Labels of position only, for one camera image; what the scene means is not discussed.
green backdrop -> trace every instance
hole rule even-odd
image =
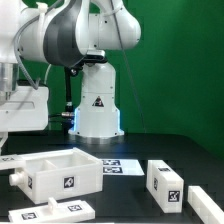
[[[24,2],[35,6],[33,1]],[[142,28],[139,45],[126,54],[146,132],[188,136],[224,159],[223,0],[124,3]],[[107,51],[107,56],[117,71],[116,105],[121,110],[121,128],[128,133],[143,133],[122,53]],[[26,64],[33,77],[44,77],[47,65]],[[72,80],[75,106],[80,102],[80,83],[81,76]],[[63,111],[62,68],[52,68],[48,85],[49,113]]]

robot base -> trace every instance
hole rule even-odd
[[[70,138],[90,144],[120,142],[120,111],[115,106],[115,69],[109,63],[84,65],[80,105]]]
[[[112,144],[112,143],[118,143],[118,142],[123,142],[124,140],[124,135],[118,135],[115,137],[110,137],[110,138],[91,138],[91,137],[83,137],[80,135],[76,135],[72,133],[72,131],[69,131],[69,139],[72,141],[77,141],[81,143],[86,143],[86,144]]]

warning label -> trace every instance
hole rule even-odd
[[[97,97],[97,99],[95,100],[95,102],[92,105],[93,107],[104,107],[103,102],[100,98],[100,96]]]

black tabletop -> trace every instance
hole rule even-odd
[[[77,147],[97,158],[137,159],[144,176],[104,175],[103,191],[70,200],[85,200],[96,211],[89,222],[111,223],[202,223],[187,202],[189,185],[201,186],[224,208],[224,161],[211,155],[191,139],[179,135],[128,134],[119,143],[90,145],[73,141],[62,132],[11,134],[2,154],[25,154]],[[146,189],[148,160],[164,160],[184,179],[182,213],[163,213]],[[8,211],[36,206],[17,187],[9,185],[13,170],[0,171],[0,221]]]

white cuboid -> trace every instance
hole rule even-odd
[[[21,158],[25,164],[10,175],[10,184],[35,204],[102,190],[103,162],[77,148],[20,155],[20,163]]]
[[[58,204],[49,198],[48,205],[9,211],[12,223],[73,223],[95,218],[95,211],[85,201]]]
[[[188,202],[205,224],[224,223],[224,212],[201,187],[188,187]]]
[[[148,161],[146,187],[164,213],[182,211],[183,184],[183,179],[164,161]]]

